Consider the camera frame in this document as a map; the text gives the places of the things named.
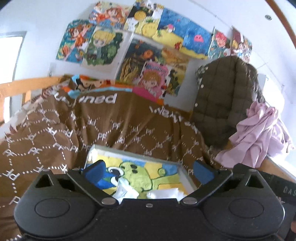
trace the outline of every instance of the black device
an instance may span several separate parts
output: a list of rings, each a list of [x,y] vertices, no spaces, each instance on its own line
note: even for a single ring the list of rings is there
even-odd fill
[[[283,192],[295,190],[294,183],[242,164],[217,171],[197,161],[202,178],[209,172],[213,179],[180,202],[124,199],[119,205],[85,178],[101,163],[62,175],[42,171],[15,208],[22,239],[282,240],[285,212],[277,196],[295,203]]]

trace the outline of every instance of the round button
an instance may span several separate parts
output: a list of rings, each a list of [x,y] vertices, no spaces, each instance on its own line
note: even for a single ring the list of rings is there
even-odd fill
[[[231,213],[240,218],[255,218],[264,211],[261,203],[252,199],[236,199],[229,204]]]
[[[35,206],[37,214],[44,218],[56,218],[64,215],[70,209],[70,204],[64,199],[49,198],[42,200]]]

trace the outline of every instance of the pink cloth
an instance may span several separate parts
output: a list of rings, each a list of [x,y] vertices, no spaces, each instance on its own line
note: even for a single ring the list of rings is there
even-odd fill
[[[258,168],[266,154],[275,156],[294,149],[278,115],[276,108],[253,102],[247,119],[237,124],[237,132],[229,138],[234,147],[219,152],[216,161],[227,168],[237,163]]]

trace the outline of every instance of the drawing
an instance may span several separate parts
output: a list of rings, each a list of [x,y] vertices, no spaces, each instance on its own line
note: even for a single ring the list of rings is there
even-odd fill
[[[239,31],[233,28],[233,41],[231,55],[236,55],[246,63],[249,63],[252,53],[252,43]]]
[[[131,33],[97,26],[82,61],[83,67],[113,73],[131,40]]]
[[[180,181],[178,167],[174,164],[150,162],[141,159],[130,160],[128,156],[103,156],[97,155],[98,160],[104,161],[103,177],[93,183],[99,189],[109,195],[114,195],[120,178],[127,181],[129,190],[134,189],[139,193],[138,199],[146,199],[150,190],[178,187],[186,193],[186,189]],[[102,166],[96,166],[97,173]]]
[[[149,60],[162,61],[161,49],[133,38],[118,71],[116,81],[125,84],[138,84],[144,64]]]
[[[170,82],[171,66],[147,61],[139,77],[139,86],[144,87],[157,99],[163,99]]]
[[[136,2],[127,18],[124,29],[152,38],[157,31],[163,6],[150,1]]]
[[[189,57],[176,49],[165,47],[161,52],[162,59],[165,64],[172,66],[169,77],[167,94],[177,96],[181,84],[185,78],[186,69],[189,63]]]
[[[156,42],[180,49],[189,21],[188,18],[164,8],[158,24],[157,33],[152,38]]]
[[[87,20],[74,20],[69,23],[56,59],[81,63],[94,29],[95,25],[89,23]]]
[[[211,33],[190,21],[180,51],[195,58],[205,59],[209,51],[211,37]]]
[[[123,29],[131,6],[99,1],[89,16],[89,22],[103,27]]]
[[[230,39],[228,39],[222,32],[214,29],[208,57],[212,59],[218,59],[229,55]]]

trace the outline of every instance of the window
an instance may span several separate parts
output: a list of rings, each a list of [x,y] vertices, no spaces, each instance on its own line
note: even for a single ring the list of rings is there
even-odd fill
[[[20,54],[22,43],[26,32],[15,32],[10,34],[0,34],[1,58],[0,58],[0,84],[12,82],[15,77],[17,60]],[[11,116],[10,113],[10,97],[4,100],[3,116],[0,120],[8,122]]]

